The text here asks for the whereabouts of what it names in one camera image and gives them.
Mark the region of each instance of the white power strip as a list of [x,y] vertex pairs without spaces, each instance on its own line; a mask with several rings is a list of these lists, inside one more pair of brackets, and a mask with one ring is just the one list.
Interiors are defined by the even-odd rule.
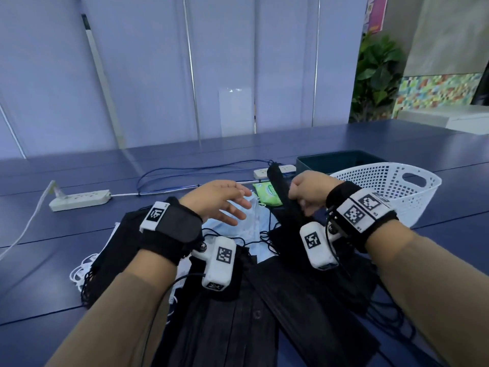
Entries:
[[95,192],[69,194],[63,197],[56,197],[49,203],[53,211],[71,210],[74,208],[97,206],[107,203],[111,199],[111,193],[107,190]]
[[[294,165],[281,165],[279,166],[280,171],[282,171],[283,174],[293,174],[296,172],[296,168]],[[255,176],[255,179],[266,179],[266,171],[268,169],[258,169],[253,171],[253,175]]]

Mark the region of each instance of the white plastic basket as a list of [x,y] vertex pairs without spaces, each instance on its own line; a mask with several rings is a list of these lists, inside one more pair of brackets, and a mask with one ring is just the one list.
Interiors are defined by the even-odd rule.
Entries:
[[[426,185],[421,187],[409,182],[409,177],[412,175],[425,179]],[[331,176],[352,181],[362,188],[372,188],[387,197],[396,210],[400,222],[407,227],[412,227],[418,221],[437,188],[442,184],[441,178],[432,172],[395,162],[355,166],[338,171]]]

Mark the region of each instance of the green package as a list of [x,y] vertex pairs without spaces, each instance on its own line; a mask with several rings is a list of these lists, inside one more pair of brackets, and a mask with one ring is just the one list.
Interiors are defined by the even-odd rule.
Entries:
[[258,198],[260,198],[260,203],[264,203],[267,206],[280,206],[282,204],[275,189],[273,189],[272,183],[269,181],[253,184],[253,186],[255,187]]

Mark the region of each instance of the beige sleeve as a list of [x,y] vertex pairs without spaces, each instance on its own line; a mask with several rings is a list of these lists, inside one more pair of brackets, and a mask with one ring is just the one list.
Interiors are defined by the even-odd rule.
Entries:
[[489,366],[488,276],[418,235],[379,271],[395,301],[450,366]]
[[[83,316],[46,367],[140,367],[159,291],[132,274],[119,274]],[[146,348],[150,366],[163,335],[169,293],[158,309]]]

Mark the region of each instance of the pink poster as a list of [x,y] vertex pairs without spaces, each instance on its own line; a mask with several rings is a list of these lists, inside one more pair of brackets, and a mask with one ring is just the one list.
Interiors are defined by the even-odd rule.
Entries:
[[364,33],[377,33],[382,31],[386,8],[387,0],[368,0],[365,20],[363,22]]

